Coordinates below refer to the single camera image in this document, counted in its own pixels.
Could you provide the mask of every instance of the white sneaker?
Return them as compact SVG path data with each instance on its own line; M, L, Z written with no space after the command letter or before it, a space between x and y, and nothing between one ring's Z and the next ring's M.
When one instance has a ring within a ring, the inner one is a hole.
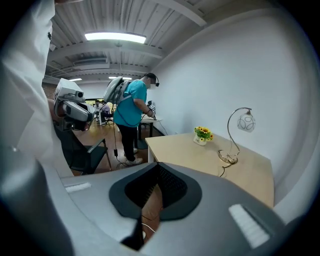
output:
M140 165L142 163L143 159L142 158L136 158L134 161L125 161L125 164L127 166L136 166L136 165Z
M138 149L137 148L134 148L133 149L133 154L135 155L136 153L138 153Z

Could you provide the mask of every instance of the teal t-shirt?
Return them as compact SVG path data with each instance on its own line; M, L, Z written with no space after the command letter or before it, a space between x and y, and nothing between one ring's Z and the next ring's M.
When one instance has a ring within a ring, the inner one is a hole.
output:
M142 111L135 105L134 99L147 100L147 86L141 80L132 81L124 91L124 97L131 95L119 103L114 112L114 122L117 125L137 127Z

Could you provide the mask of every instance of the lamp shade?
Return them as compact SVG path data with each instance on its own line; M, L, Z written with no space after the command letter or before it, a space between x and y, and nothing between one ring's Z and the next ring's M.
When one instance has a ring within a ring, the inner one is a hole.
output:
M252 116L250 111L248 111L247 113L242 114L239 117L238 122L237 122L237 126L240 130L251 133L256 127L256 120Z

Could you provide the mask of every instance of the backpack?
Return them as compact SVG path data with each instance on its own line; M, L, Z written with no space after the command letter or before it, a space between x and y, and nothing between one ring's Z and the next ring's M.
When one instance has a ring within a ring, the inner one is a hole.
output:
M105 102L111 102L112 104L118 105L120 102L131 98L131 95L124 97L126 88L131 82L123 80L122 76L118 76L113 79L107 86L103 99Z

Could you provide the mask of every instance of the curved lamp stem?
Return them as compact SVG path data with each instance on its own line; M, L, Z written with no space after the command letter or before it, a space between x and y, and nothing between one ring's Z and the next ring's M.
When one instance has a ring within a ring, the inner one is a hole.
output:
M238 156L239 153L240 153L240 149L239 149L238 145L236 144L236 142L234 141L234 139L232 138L232 136L231 136L231 134L230 134L230 131L229 131L229 122L230 122L231 117L232 117L232 116L234 115L234 113L237 112L238 110L248 110L248 113L250 113L250 110L252 110L252 109L249 108L249 107L239 107L239 108L237 108L235 111L232 112L232 114L230 115L230 117L229 117L229 119L228 119L228 123L227 123L228 134L229 134L230 140L234 143L234 145L235 145L236 148L238 149L238 152L237 152L236 154L227 153L227 154L226 154L226 157L225 157L225 156L223 156L223 155L221 154L221 151L222 151L222 150L218 150L219 158L220 158L222 161L224 161L224 162L226 162L226 163L228 163L228 164L232 164L232 165L235 164L235 163L238 161L237 156Z

